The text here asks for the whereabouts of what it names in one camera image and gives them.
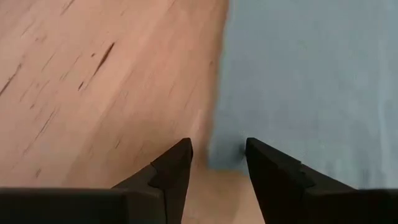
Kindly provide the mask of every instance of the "wooden floor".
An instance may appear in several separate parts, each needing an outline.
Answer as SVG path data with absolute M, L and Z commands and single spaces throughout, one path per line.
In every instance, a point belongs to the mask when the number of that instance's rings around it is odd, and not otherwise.
M 0 185 L 111 187 L 191 137 L 183 223 L 263 223 L 206 168 L 227 0 L 0 0 Z

